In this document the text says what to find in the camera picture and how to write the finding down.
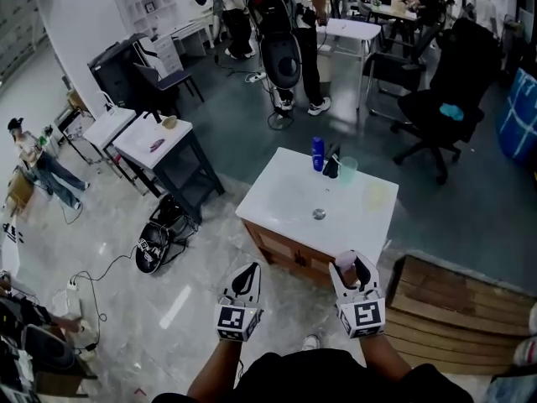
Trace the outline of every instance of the black chair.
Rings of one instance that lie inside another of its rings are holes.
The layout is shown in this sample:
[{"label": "black chair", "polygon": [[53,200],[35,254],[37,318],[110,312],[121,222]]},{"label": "black chair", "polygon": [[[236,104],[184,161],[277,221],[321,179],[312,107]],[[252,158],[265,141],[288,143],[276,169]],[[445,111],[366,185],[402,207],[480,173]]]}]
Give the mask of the black chair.
[{"label": "black chair", "polygon": [[139,92],[146,97],[147,101],[149,102],[149,106],[151,107],[151,111],[162,110],[160,108],[165,106],[168,108],[173,108],[179,117],[179,109],[175,103],[178,88],[175,87],[179,87],[180,84],[184,83],[189,93],[194,96],[194,93],[190,89],[187,81],[190,81],[201,101],[205,101],[200,93],[200,90],[198,90],[198,87],[194,83],[190,73],[186,71],[175,71],[171,75],[166,76],[164,79],[159,80],[159,72],[153,67],[147,67],[146,65],[140,65],[137,63],[133,64],[142,75],[142,78],[145,80],[145,86],[149,88],[149,90],[147,90],[147,88],[139,88]]},{"label": "black chair", "polygon": [[[375,116],[384,117],[388,119],[397,120],[397,118],[390,117],[384,113],[381,113],[369,105],[369,94],[373,85],[373,79],[378,81],[386,81],[395,85],[402,86],[404,89],[411,92],[418,91],[421,83],[421,75],[427,70],[427,65],[421,58],[425,50],[429,47],[430,42],[440,32],[440,25],[433,25],[425,34],[423,34],[416,45],[409,45],[399,40],[391,40],[397,44],[403,44],[410,47],[410,56],[408,58],[400,57],[397,55],[389,54],[383,51],[373,53],[364,67],[363,72],[369,74],[368,91],[366,93],[366,104],[369,108],[369,113]],[[393,97],[400,98],[388,90],[378,87],[378,91],[383,94],[388,94]]]},{"label": "black chair", "polygon": [[[440,148],[455,153],[454,162],[459,160],[461,150],[454,143],[469,142],[477,124],[483,120],[479,102],[499,73],[501,53],[492,34],[468,19],[459,19],[452,30],[446,30],[439,46],[441,59],[430,90],[411,92],[399,99],[398,105],[410,123],[396,122],[391,130],[394,133],[404,130],[421,139],[408,151],[397,155],[395,163],[400,165],[409,155],[428,148],[440,171],[436,180],[444,185],[447,168]],[[464,118],[455,121],[443,115],[442,103],[457,105]]]}]

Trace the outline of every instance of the gray floor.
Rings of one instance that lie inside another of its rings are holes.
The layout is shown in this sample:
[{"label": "gray floor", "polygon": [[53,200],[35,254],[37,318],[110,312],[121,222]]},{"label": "gray floor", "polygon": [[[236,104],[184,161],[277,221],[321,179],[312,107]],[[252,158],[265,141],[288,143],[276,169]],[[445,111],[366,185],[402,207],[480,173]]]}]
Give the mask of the gray floor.
[{"label": "gray floor", "polygon": [[[340,46],[351,49],[353,43],[343,40]],[[223,50],[222,46],[216,50],[221,65],[240,71],[259,68],[257,57],[234,61]],[[434,66],[436,54],[428,53]],[[414,143],[412,136],[391,133],[389,122],[368,118],[364,106],[357,117],[357,60],[335,55],[332,61],[331,110],[310,117],[299,86],[296,121],[286,131],[274,132],[267,126],[272,107],[261,85],[245,83],[245,74],[227,77],[229,71],[217,67],[212,57],[192,68],[206,103],[201,105],[184,90],[182,116],[194,124],[216,170],[247,183],[255,181],[279,146],[308,154],[313,136],[326,143],[340,141],[342,153],[355,157],[359,170],[399,184],[399,204],[389,231],[395,243],[537,293],[531,243],[537,196],[530,174],[502,154],[494,128],[507,92],[491,86],[482,100],[485,120],[469,144],[460,144],[459,163],[451,165],[450,153],[445,154],[450,178],[438,186],[429,152],[410,157],[401,167],[392,161]],[[375,107],[402,118],[395,99],[379,94],[373,98]]]},{"label": "gray floor", "polygon": [[[72,275],[88,270],[97,277],[118,255],[131,252],[158,203],[150,194],[140,196],[105,165],[86,165],[69,147],[63,148],[60,161],[90,181],[91,187],[81,193],[84,211],[70,226],[65,225],[57,200],[46,201],[39,193],[34,194],[26,211],[29,225],[40,237],[40,252],[39,264],[24,264],[21,278],[32,283],[39,301],[49,309],[54,294],[65,288]],[[324,346],[345,349],[363,364],[359,344],[347,338],[336,318],[333,290],[317,288],[277,265],[267,266],[234,213],[249,185],[225,176],[222,183],[226,194],[210,197],[202,209],[203,225],[174,262],[154,275],[145,275],[133,259],[122,258],[95,283],[98,306],[107,321],[101,325],[101,342],[91,362],[99,382],[84,385],[92,401],[141,403],[164,392],[185,393],[217,343],[213,312],[222,277],[252,261],[261,264],[265,313],[243,347],[245,369],[264,353],[300,350],[304,337],[312,332],[320,336]],[[66,209],[65,215],[70,221],[76,212]],[[379,261],[384,288],[398,255],[388,249]],[[161,327],[161,320],[184,291],[189,294],[184,305],[170,318],[169,327]],[[87,281],[79,280],[79,292],[83,315],[96,328]],[[490,380],[450,377],[476,401],[481,401]],[[147,398],[141,398],[139,392],[135,395],[138,389]]]}]

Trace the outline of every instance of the teal cloth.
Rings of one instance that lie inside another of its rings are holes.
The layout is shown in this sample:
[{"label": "teal cloth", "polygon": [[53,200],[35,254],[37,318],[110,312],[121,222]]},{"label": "teal cloth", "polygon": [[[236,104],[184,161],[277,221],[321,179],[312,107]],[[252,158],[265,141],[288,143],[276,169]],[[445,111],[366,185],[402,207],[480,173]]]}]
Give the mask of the teal cloth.
[{"label": "teal cloth", "polygon": [[442,106],[440,106],[440,113],[455,121],[462,121],[464,118],[463,111],[454,104],[443,103]]}]

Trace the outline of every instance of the dark green floor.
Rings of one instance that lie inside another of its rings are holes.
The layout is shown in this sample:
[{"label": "dark green floor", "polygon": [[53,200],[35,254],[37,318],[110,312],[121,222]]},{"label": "dark green floor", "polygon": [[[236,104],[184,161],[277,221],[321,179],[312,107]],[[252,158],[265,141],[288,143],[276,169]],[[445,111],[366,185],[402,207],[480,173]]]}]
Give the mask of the dark green floor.
[{"label": "dark green floor", "polygon": [[[340,45],[352,47],[352,44]],[[237,70],[259,68],[257,57],[232,61],[217,47],[223,65]],[[280,146],[305,154],[313,136],[327,143],[342,141],[342,153],[358,160],[359,170],[399,184],[399,204],[388,236],[399,246],[419,249],[491,278],[537,293],[537,259],[533,249],[537,227],[537,193],[526,170],[499,149],[494,118],[503,107],[506,91],[491,86],[482,101],[485,120],[470,144],[459,145],[462,156],[451,165],[445,186],[435,183],[432,156],[424,151],[397,166],[392,157],[414,143],[407,134],[393,134],[381,118],[357,121],[354,102],[359,64],[351,56],[332,60],[332,108],[310,117],[301,86],[293,115],[295,124],[283,132],[267,125],[272,112],[269,95],[259,84],[244,82],[245,74],[227,77],[212,57],[191,71],[206,102],[182,91],[182,118],[194,124],[196,134],[215,169],[253,183]],[[378,106],[398,114],[392,97],[376,95]]]}]

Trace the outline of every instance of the blue spray can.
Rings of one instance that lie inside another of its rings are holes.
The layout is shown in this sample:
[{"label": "blue spray can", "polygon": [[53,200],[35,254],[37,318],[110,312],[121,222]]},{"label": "blue spray can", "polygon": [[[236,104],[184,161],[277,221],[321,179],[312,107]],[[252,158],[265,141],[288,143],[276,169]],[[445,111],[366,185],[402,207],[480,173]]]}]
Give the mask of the blue spray can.
[{"label": "blue spray can", "polygon": [[311,142],[311,158],[313,159],[313,168],[322,171],[325,164],[325,141],[321,138],[313,138]]}]

